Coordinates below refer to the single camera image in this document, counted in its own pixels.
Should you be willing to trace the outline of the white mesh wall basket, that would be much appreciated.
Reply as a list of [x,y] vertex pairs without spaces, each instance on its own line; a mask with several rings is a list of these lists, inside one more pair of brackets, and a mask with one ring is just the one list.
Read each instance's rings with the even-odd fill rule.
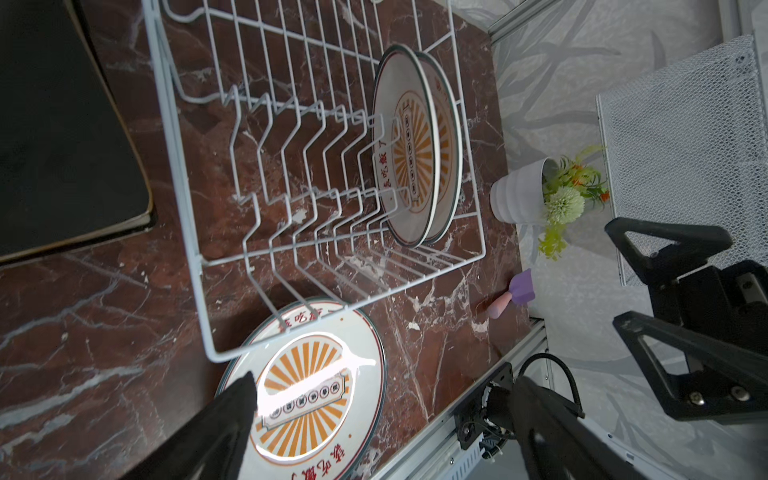
[[767,262],[767,113],[751,35],[597,97],[617,217],[715,225],[725,268]]

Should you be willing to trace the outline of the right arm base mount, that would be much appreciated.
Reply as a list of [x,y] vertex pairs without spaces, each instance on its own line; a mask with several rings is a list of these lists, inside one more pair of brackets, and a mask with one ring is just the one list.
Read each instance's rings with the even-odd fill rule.
[[555,355],[544,352],[529,356],[519,367],[518,376],[513,373],[513,366],[504,362],[474,389],[454,413],[456,437],[462,450],[469,450],[479,440],[482,458],[490,460],[500,453],[508,441],[516,441],[517,435],[512,414],[508,408],[512,388],[521,379],[528,368],[537,360],[547,360],[560,367],[568,381],[572,400],[545,388],[546,394],[561,404],[569,413],[584,419],[585,412],[574,375],[568,366]]

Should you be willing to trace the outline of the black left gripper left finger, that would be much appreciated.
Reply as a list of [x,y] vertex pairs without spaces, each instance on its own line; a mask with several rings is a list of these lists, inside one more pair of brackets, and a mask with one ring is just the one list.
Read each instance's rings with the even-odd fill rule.
[[257,407],[252,374],[236,380],[125,479],[236,479]]

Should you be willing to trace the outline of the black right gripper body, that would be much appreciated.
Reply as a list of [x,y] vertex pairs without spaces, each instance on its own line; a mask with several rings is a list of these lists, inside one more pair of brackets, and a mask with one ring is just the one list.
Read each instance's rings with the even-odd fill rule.
[[767,357],[767,272],[760,264],[703,266],[647,287],[651,317]]

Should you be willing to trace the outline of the white ribbed flower pot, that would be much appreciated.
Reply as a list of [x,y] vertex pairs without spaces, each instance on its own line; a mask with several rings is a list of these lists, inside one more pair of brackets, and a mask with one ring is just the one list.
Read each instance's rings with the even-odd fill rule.
[[590,145],[573,157],[547,157],[508,173],[491,187],[494,217],[535,227],[537,252],[550,260],[560,259],[568,246],[568,227],[611,199],[608,181],[585,163],[604,150],[603,145]]

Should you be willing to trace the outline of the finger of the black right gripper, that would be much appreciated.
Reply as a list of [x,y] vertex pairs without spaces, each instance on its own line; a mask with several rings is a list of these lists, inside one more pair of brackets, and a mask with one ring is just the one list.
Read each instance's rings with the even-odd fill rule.
[[[722,425],[767,421],[765,355],[634,311],[615,317],[613,326],[669,417]],[[667,371],[652,340],[683,353],[687,370]]]
[[[707,264],[710,257],[733,245],[730,234],[719,226],[657,223],[617,217],[604,228],[639,280],[645,285],[663,285]],[[671,241],[645,255],[629,233]]]

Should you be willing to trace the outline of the purple pink spoon toy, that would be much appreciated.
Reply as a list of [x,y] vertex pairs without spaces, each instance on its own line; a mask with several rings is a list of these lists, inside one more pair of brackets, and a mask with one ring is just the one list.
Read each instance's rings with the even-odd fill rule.
[[488,307],[487,314],[491,319],[499,318],[510,303],[527,305],[536,297],[532,271],[526,269],[512,277],[508,288],[499,295]]

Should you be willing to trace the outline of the white round plate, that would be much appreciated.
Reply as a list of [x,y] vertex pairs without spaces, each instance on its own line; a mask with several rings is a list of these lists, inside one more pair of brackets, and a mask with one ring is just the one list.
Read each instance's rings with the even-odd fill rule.
[[329,298],[296,302],[245,341],[217,390],[253,376],[257,407],[241,479],[348,479],[370,444],[387,385],[370,317]]
[[373,93],[375,185],[395,240],[424,243],[435,220],[439,195],[436,107],[425,69],[402,44],[379,63]]
[[463,140],[456,97],[449,78],[430,54],[417,52],[429,82],[439,134],[439,195],[434,221],[424,240],[434,244],[448,231],[458,207],[463,175]]

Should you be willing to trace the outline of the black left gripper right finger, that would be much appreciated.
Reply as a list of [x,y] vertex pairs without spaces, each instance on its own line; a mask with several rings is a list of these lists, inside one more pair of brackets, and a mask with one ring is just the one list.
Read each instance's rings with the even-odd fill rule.
[[527,377],[511,390],[512,430],[531,479],[641,479],[549,391]]

